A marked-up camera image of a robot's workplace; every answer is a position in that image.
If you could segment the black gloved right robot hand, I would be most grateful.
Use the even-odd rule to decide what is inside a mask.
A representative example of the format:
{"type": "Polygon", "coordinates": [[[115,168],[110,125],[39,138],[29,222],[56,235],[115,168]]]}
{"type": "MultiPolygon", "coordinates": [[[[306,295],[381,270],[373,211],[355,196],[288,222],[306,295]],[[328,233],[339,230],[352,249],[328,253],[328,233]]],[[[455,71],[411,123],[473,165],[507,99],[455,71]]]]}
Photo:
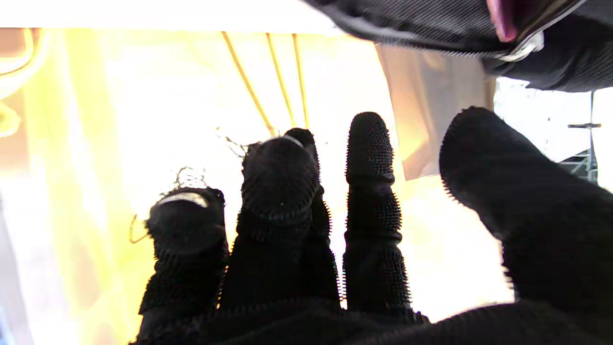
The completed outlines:
{"type": "Polygon", "coordinates": [[[151,208],[155,273],[136,345],[610,345],[612,194],[481,107],[454,117],[439,166],[501,242],[512,303],[439,322],[412,309],[389,131],[362,112],[345,174],[347,308],[315,140],[296,127],[248,147],[232,249],[220,190],[177,188],[151,208]]]}

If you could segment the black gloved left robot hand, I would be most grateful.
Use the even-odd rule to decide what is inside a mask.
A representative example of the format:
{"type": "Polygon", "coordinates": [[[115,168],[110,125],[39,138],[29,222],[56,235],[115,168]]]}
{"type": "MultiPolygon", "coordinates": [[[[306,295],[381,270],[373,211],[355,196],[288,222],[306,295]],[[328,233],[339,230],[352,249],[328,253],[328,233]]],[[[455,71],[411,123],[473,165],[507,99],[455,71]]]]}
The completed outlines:
{"type": "Polygon", "coordinates": [[[491,76],[541,91],[591,92],[613,85],[613,2],[587,0],[544,31],[545,46],[516,62],[485,58],[491,76]]]}

